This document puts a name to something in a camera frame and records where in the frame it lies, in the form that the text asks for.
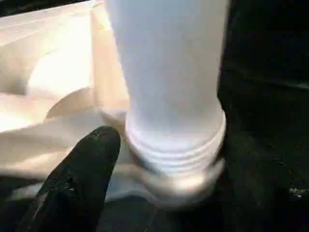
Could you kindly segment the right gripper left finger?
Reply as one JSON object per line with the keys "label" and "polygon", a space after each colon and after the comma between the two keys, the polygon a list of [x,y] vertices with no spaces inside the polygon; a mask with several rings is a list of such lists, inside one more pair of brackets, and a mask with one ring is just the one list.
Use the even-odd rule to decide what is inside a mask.
{"label": "right gripper left finger", "polygon": [[81,139],[48,175],[17,232],[94,232],[121,145],[101,126]]}

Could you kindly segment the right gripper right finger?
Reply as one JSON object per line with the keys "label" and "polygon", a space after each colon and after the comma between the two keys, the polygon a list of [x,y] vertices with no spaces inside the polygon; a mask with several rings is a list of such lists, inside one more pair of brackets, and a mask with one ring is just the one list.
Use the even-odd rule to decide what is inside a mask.
{"label": "right gripper right finger", "polygon": [[243,131],[228,131],[220,188],[231,232],[307,232],[309,191],[286,183],[278,159]]}

